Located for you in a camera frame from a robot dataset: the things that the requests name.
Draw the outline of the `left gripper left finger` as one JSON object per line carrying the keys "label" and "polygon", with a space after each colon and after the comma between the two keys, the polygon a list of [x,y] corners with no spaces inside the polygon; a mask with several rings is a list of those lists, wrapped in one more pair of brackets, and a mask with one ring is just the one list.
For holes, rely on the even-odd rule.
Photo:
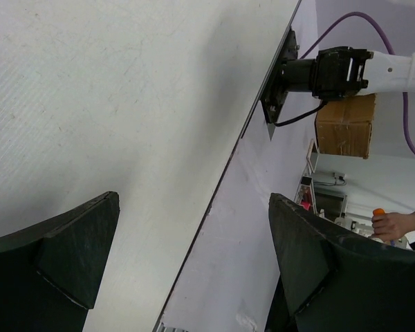
{"label": "left gripper left finger", "polygon": [[120,214],[117,192],[0,237],[0,331],[81,331]]}

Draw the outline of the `orange capped highlighter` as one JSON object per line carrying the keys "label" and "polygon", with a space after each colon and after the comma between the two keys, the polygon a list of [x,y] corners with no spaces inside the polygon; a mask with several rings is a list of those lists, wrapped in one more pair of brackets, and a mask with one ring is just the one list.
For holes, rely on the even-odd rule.
{"label": "orange capped highlighter", "polygon": [[373,216],[382,216],[385,215],[386,211],[384,211],[382,208],[376,208],[373,210]]}

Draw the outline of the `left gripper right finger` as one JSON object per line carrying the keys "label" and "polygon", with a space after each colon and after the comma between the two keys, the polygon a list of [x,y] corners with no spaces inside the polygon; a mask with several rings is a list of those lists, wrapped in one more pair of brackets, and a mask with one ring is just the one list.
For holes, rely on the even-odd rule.
{"label": "left gripper right finger", "polygon": [[383,244],[271,194],[268,218],[299,331],[415,331],[415,250]]}

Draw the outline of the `person's hand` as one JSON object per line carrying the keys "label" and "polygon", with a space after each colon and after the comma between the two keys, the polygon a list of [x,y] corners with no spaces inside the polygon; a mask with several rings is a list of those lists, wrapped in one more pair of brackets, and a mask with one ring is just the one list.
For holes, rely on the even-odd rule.
{"label": "person's hand", "polygon": [[371,219],[373,236],[382,241],[395,241],[415,231],[415,212],[379,214]]}

